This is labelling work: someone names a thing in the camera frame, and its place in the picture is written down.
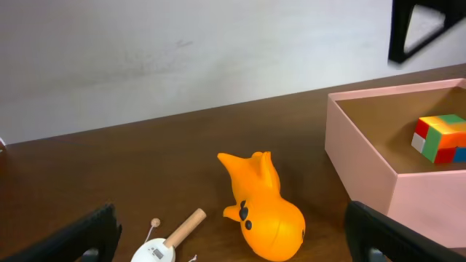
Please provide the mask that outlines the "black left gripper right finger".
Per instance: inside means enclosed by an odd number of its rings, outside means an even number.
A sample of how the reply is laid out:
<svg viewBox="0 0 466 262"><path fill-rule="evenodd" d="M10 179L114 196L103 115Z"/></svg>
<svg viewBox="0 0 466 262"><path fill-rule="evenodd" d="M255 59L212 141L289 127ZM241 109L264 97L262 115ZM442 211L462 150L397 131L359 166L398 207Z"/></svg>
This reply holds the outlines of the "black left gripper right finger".
<svg viewBox="0 0 466 262"><path fill-rule="evenodd" d="M465 257L359 201L351 201L344 230L353 261L465 262Z"/></svg>

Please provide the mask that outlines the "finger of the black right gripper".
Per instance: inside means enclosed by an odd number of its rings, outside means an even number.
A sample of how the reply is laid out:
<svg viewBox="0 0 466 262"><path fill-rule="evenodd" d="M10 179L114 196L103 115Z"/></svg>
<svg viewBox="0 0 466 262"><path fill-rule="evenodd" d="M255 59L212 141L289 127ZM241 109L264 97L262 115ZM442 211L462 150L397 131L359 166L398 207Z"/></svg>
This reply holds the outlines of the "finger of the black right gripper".
<svg viewBox="0 0 466 262"><path fill-rule="evenodd" d="M444 15L445 19L440 28L421 38L409 51L405 51L408 27L415 6L433 9ZM465 0L393 0L388 60L397 64L405 63L464 19Z"/></svg>

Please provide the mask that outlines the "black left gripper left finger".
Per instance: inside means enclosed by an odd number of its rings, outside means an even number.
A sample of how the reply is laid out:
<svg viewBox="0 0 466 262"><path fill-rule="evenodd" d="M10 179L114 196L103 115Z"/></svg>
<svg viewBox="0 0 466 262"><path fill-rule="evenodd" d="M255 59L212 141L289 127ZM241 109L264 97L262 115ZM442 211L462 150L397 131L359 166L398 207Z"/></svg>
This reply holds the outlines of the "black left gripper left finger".
<svg viewBox="0 0 466 262"><path fill-rule="evenodd" d="M115 206L106 204L9 257L8 261L75 261L96 250L93 261L111 262L122 234Z"/></svg>

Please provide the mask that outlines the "multicoloured puzzle cube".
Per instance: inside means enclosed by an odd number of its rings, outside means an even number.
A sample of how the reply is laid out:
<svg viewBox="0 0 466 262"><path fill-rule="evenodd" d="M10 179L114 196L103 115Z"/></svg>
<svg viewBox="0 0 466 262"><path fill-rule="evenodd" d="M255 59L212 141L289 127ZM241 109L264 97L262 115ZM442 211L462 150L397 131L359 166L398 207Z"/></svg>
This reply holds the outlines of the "multicoloured puzzle cube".
<svg viewBox="0 0 466 262"><path fill-rule="evenodd" d="M465 120L456 114L420 117L411 146L434 164L465 163Z"/></svg>

